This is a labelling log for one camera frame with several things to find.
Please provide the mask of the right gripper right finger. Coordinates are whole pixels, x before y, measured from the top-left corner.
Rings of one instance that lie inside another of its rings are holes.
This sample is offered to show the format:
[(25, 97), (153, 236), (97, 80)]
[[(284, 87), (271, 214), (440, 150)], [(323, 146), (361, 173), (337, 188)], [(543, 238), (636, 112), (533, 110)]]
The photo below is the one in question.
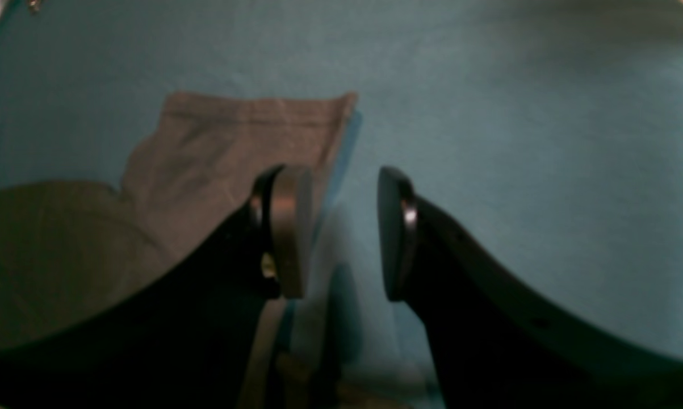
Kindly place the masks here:
[(683, 361), (525, 285), (398, 168), (377, 187), (386, 297), (424, 325), (448, 408), (683, 408)]

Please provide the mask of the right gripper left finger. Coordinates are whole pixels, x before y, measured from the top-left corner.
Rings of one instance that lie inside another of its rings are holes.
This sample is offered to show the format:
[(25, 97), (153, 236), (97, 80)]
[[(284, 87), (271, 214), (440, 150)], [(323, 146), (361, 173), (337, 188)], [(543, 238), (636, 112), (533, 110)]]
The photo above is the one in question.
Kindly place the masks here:
[(307, 289), (312, 189), (307, 166), (272, 166), (238, 210), (149, 287), (0, 352), (0, 407), (235, 407), (263, 309)]

